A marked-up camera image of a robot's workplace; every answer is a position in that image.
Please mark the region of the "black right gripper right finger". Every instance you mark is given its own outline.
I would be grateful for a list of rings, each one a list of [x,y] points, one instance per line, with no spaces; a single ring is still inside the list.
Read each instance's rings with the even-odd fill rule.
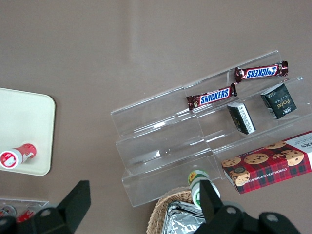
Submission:
[[[200,181],[200,205],[205,223],[198,228],[200,234],[257,234],[258,220],[236,205],[225,205],[211,183]]]

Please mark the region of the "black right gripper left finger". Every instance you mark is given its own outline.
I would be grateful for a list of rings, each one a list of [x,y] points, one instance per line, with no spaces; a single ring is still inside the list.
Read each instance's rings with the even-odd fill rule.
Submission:
[[[17,224],[18,234],[73,234],[91,206],[90,183],[81,180],[56,207]]]

